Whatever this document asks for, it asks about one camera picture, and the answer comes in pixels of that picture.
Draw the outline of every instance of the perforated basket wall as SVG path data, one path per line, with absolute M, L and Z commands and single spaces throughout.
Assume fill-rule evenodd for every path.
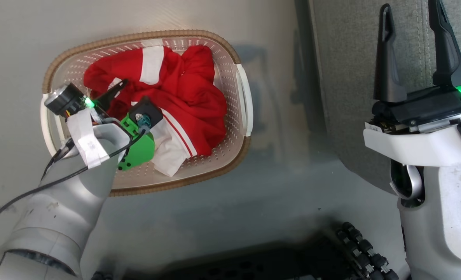
M 246 135 L 251 131 L 252 124 L 248 121 L 252 122 L 252 107 L 249 86 L 239 57 L 232 46 L 216 34 L 202 30 L 175 30 L 131 34 L 85 44 L 62 53 L 49 66 L 42 86 L 44 94 L 65 82 L 72 82 L 88 95 L 90 90 L 83 85 L 84 72 L 102 57 L 149 46 L 167 46 L 183 53 L 189 46 L 195 45 L 208 46 L 213 54 L 215 85 L 227 100 L 225 140 L 213 149 L 211 156 L 195 156 L 186 160 L 174 177 L 157 172 L 151 163 L 128 171 L 117 171 L 112 196 L 186 186 L 220 176 L 241 163 L 250 145 L 250 137 Z M 52 142 L 59 147 L 69 137 L 69 132 L 63 119 L 55 119 L 54 115 L 48 114 L 47 118 L 53 120 L 49 121 Z

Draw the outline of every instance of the beige plastic basket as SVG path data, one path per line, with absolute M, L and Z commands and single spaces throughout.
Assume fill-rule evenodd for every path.
M 85 70 L 98 59 L 126 50 L 149 46 L 167 46 L 183 53 L 189 46 L 211 49 L 215 63 L 215 85 L 227 100 L 225 140 L 211 156 L 195 156 L 184 162 L 174 177 L 167 177 L 145 163 L 128 171 L 117 171 L 111 196 L 151 193 L 201 182 L 229 172 L 241 163 L 250 145 L 253 107 L 250 85 L 241 61 L 232 46 L 218 35 L 204 30 L 156 31 L 104 39 L 78 46 L 58 56 L 49 66 L 42 85 L 40 118 L 42 133 L 51 154 L 69 137 L 64 119 L 44 106 L 47 94 L 65 82 L 72 82 L 85 94 Z

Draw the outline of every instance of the white stripe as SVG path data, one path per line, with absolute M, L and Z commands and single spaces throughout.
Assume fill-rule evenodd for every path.
M 162 46 L 142 49 L 142 70 L 140 81 L 155 85 L 160 80 L 161 63 L 165 53 Z
M 198 152 L 196 151 L 195 147 L 193 146 L 193 142 L 191 142 L 191 139 L 189 136 L 186 134 L 186 131 L 182 128 L 182 126 L 177 122 L 177 119 L 170 115 L 166 110 L 163 110 L 163 108 L 160 108 L 161 112 L 163 112 L 163 115 L 173 124 L 174 128 L 179 132 L 179 134 L 182 136 L 182 140 L 186 142 L 187 146 L 189 147 L 189 150 L 191 151 L 191 154 L 193 156 L 197 155 Z
M 120 83 L 121 81 L 122 81 L 121 79 L 115 77 L 113 81 L 110 83 L 110 85 L 108 86 L 108 90 L 114 87 L 115 85 L 117 85 L 117 83 Z M 117 92 L 117 94 L 115 94 L 115 98 L 119 95 L 120 95 L 120 91 Z

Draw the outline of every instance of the white tape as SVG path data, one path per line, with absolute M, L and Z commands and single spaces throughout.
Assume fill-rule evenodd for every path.
M 94 135 L 91 122 L 91 108 L 71 115 L 66 123 L 73 141 L 84 163 L 93 168 L 106 161 L 109 156 Z

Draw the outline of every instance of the floor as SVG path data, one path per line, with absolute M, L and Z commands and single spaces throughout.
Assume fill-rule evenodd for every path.
M 34 188 L 49 160 L 38 107 L 57 55 L 120 34 L 204 29 L 227 39 L 248 73 L 250 152 L 219 178 L 108 199 L 83 255 L 84 278 L 113 265 L 117 277 L 156 275 L 187 259 L 298 243 L 342 221 L 405 273 L 397 198 L 349 172 L 330 149 L 306 11 L 302 0 L 0 1 L 0 205 Z M 0 244 L 23 203 L 0 217 Z

